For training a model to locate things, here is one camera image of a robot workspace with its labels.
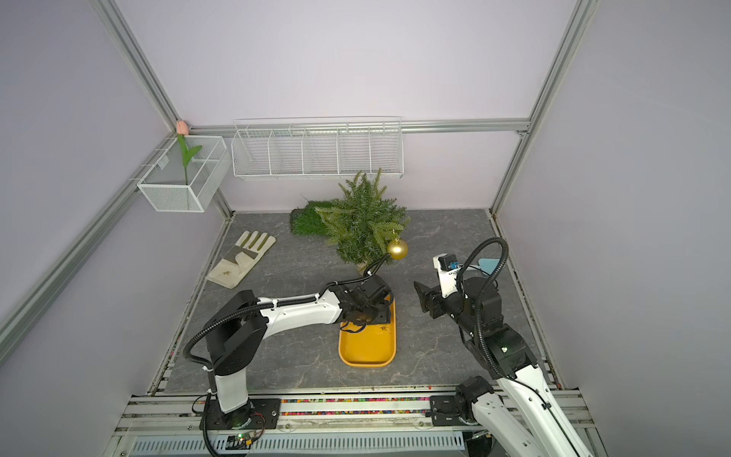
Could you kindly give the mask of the yellow plastic tray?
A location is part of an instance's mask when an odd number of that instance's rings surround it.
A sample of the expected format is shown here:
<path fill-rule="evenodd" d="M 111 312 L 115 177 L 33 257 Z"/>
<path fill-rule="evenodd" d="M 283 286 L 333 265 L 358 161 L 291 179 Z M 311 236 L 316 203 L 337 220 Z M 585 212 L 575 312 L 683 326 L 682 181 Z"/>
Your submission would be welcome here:
<path fill-rule="evenodd" d="M 365 326 L 361 331 L 352 323 L 340 325 L 338 353 L 348 366 L 379 369 L 389 365 L 397 352 L 396 302 L 388 309 L 390 322 Z"/>

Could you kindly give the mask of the matte gold ornament ball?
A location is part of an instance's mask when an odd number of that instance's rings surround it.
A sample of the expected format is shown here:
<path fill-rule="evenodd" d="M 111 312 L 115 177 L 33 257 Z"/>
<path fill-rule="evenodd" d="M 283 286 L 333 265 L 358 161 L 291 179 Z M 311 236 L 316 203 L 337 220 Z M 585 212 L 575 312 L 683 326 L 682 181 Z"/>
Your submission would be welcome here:
<path fill-rule="evenodd" d="M 409 254 L 409 245 L 398 232 L 392 232 L 386 244 L 386 253 L 393 260 L 402 260 Z"/>

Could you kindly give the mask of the small green christmas tree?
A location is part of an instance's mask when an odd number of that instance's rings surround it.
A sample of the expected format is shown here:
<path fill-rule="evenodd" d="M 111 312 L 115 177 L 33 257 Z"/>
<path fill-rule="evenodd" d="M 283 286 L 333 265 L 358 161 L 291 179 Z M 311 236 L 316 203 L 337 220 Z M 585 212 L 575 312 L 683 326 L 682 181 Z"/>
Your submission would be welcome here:
<path fill-rule="evenodd" d="M 398 261 L 388 256 L 386 244 L 392 232 L 402 237 L 409 223 L 407 209 L 386 196 L 381 177 L 380 171 L 373 177 L 359 171 L 339 185 L 342 196 L 332 207 L 316 209 L 327 227 L 327 243 L 360 273 Z"/>

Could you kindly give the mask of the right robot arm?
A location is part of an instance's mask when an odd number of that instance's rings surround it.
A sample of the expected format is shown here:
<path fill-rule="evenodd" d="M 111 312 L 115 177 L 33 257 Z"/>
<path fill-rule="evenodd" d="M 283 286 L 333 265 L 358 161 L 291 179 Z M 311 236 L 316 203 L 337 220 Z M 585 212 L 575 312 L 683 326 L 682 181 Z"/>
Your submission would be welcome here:
<path fill-rule="evenodd" d="M 515 404 L 518 420 L 491 384 L 474 376 L 454 396 L 457 417 L 477 423 L 509 456 L 591 456 L 558 404 L 523 336 L 504 321 L 502 297 L 485 277 L 466 279 L 455 291 L 414 284 L 424 313 L 448 316 L 464 346 Z"/>

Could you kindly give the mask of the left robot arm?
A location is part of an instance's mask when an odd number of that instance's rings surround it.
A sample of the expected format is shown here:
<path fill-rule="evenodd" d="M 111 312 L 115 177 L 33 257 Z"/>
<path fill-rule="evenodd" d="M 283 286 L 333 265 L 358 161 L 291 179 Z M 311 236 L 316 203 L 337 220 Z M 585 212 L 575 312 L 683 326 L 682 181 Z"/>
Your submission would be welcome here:
<path fill-rule="evenodd" d="M 184 357 L 209 378 L 212 399 L 201 426 L 236 430 L 277 421 L 255 405 L 247 389 L 247 367 L 265 339 L 313 325 L 338 325 L 342 333 L 358 334 L 392 324 L 393 303 L 391 287 L 376 274 L 293 297 L 258 297 L 248 289 L 236 293 L 184 347 Z"/>

